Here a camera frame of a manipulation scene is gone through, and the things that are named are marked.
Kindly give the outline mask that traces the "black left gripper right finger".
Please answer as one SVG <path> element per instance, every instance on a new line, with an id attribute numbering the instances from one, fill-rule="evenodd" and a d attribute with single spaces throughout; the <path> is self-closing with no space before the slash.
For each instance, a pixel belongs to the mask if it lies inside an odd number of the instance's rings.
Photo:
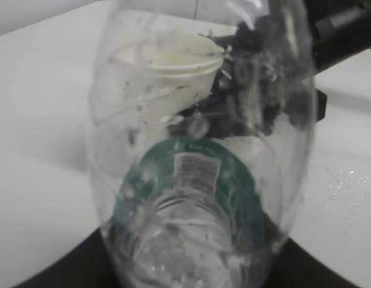
<path id="1" fill-rule="evenodd" d="M 265 288 L 357 288 L 288 238 L 263 284 Z"/>

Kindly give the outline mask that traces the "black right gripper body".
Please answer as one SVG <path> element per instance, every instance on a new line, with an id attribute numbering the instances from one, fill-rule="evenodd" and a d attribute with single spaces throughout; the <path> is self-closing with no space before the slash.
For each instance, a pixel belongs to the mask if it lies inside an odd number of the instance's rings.
<path id="1" fill-rule="evenodd" d="M 222 48 L 222 66 L 208 95 L 176 112 L 175 136 L 268 136 L 281 116 L 297 129 L 325 118 L 327 96 L 312 85 L 307 40 L 292 51 L 286 30 L 262 17 L 212 41 Z"/>

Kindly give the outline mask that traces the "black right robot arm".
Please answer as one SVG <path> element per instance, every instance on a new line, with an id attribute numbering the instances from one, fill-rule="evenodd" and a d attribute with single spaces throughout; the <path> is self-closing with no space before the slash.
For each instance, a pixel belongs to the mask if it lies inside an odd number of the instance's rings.
<path id="1" fill-rule="evenodd" d="M 312 44 L 306 48 L 320 73 L 371 47 L 371 1 L 306 1 Z M 205 118 L 207 137 L 270 135 L 285 116 L 302 130 L 325 116 L 327 96 L 308 97 L 303 86 L 303 63 L 286 52 L 277 52 L 284 29 L 275 24 L 276 9 L 257 20 L 251 31 L 243 22 L 232 35 L 213 37 L 230 57 L 217 73 L 210 95 L 178 116 L 168 126 L 170 135 L 186 135 Z"/>

